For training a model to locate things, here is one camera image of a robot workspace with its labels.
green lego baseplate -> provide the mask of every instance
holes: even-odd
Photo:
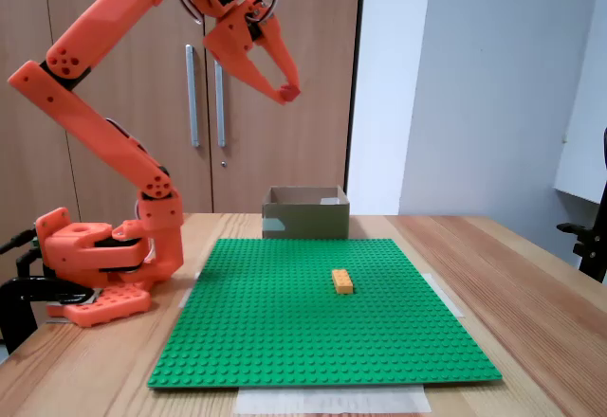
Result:
[[[331,270],[354,294],[339,295]],[[392,240],[225,239],[148,386],[429,384],[500,379]]]

orange lego brick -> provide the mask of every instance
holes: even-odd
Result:
[[[332,270],[331,276],[333,277],[335,291],[338,294],[352,294],[354,292],[354,285],[347,270]]]

cabinet door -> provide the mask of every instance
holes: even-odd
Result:
[[[65,131],[6,82],[28,60],[52,45],[46,0],[0,0],[0,243],[33,226],[35,219],[67,207],[78,220]],[[0,283],[17,276],[15,258],[0,256]],[[32,268],[42,273],[40,261]]]
[[[358,0],[279,0],[276,13],[302,93],[281,106],[224,73],[223,148],[207,53],[214,211],[260,211],[270,185],[343,185],[357,7]],[[282,83],[261,47],[249,55],[270,82]]]
[[[53,38],[95,0],[48,0]],[[165,166],[187,212],[212,211],[209,127],[202,53],[203,28],[178,0],[164,0],[127,33],[75,92],[102,116],[117,121]],[[185,45],[194,47],[197,127],[191,142]],[[83,221],[114,225],[133,217],[136,188],[69,138]]]

cabinet handle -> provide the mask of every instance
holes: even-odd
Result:
[[[198,147],[198,109],[196,108],[196,80],[193,73],[193,47],[186,45],[186,70],[188,72],[188,103],[190,105],[190,138],[192,146]]]
[[[215,60],[215,107],[217,109],[217,145],[226,146],[226,119],[224,117],[224,70]]]

open box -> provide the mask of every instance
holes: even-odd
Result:
[[[341,187],[271,187],[262,216],[265,239],[347,239],[350,202]]]

